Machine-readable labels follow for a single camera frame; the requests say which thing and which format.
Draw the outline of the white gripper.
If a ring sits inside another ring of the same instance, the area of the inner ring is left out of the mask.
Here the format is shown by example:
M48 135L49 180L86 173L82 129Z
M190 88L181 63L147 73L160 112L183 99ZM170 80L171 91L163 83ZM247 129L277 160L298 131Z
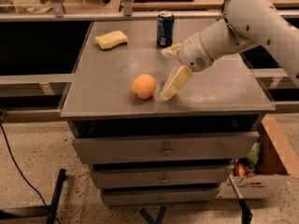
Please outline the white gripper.
M160 94L164 101L171 99L191 80L192 71L201 72L214 63L205 50L199 33L191 35L182 44L177 43L163 49L161 53L165 58L179 59L183 64L180 67L174 67L170 72Z

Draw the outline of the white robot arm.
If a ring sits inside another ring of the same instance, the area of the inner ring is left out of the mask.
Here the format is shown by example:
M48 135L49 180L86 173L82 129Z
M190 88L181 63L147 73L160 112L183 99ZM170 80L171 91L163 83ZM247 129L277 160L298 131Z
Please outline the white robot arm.
M219 58L263 47L299 85L299 29L289 24L269 0L231 0L225 17L162 54L180 63L171 71L161 98L171 99L192 78Z

